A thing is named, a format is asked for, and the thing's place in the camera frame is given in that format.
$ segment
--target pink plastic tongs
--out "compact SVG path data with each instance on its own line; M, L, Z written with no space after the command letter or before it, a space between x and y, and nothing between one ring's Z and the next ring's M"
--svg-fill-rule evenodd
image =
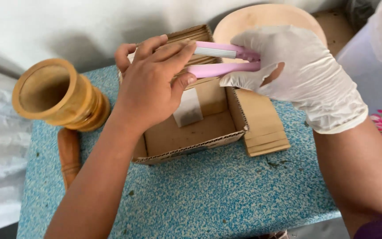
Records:
M248 63L220 63L193 65L187 71L197 78L218 77L233 71L258 71L260 70L260 54L242 46L219 44L214 42L196 42L197 48L194 54L211 57L225 57L231 59L243 59Z

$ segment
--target fingernail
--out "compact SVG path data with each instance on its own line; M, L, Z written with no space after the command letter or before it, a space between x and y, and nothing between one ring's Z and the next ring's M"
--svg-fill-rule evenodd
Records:
M188 78L188 84L192 84L192 83L194 83L196 81L197 81L197 78L195 78L195 77L189 77Z

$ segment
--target white latex glove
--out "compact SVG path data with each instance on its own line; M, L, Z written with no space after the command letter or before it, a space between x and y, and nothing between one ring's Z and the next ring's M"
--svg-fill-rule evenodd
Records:
M292 102L306 112L307 123L318 133L343 132L368 116L356 83L312 31L291 25L266 26L235 36L231 44L259 52L261 69L229 73L220 86L236 86ZM280 62L285 66L279 77L260 87Z

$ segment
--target table surface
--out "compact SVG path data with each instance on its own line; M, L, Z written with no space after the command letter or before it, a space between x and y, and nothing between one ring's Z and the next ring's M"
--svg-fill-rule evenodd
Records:
M113 106L116 67L85 75ZM165 164L131 164L109 238L246 237L339 217L319 171L304 112L290 103L273 104L290 149L248 157L239 140ZM64 196L58 130L34 121L19 239L42 238ZM82 161L100 132L81 134Z

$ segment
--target open cardboard box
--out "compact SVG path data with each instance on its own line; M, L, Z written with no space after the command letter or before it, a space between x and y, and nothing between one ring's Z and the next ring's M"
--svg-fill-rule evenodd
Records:
M207 25L199 25L168 34L168 42L189 38L213 42ZM220 63L217 57L194 55L188 65ZM208 148L232 143L248 131L246 117L238 102L235 88L220 87L219 78L203 78L189 85L195 88L203 120L183 126L173 116L148 129L135 147L132 162L156 164L177 159Z

